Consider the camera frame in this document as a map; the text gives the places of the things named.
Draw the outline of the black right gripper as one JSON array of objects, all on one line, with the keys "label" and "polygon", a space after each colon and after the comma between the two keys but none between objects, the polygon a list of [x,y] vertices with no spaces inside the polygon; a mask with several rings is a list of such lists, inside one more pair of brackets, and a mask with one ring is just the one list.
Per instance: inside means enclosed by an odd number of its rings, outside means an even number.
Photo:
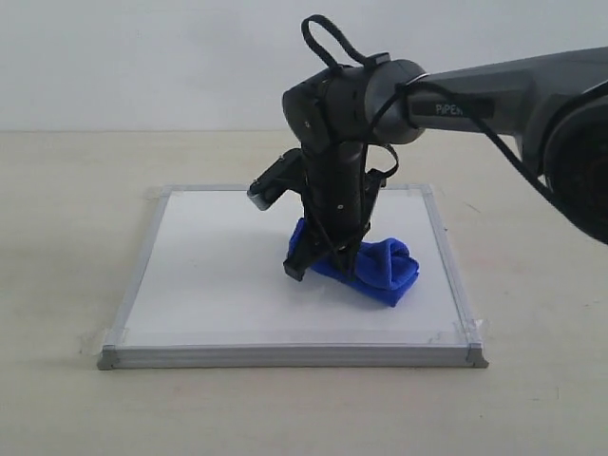
[{"label": "black right gripper", "polygon": [[326,149],[302,145],[306,189],[306,227],[296,227],[289,241],[283,269],[301,281],[308,269],[339,247],[358,243],[366,234],[364,144],[341,142]]}]

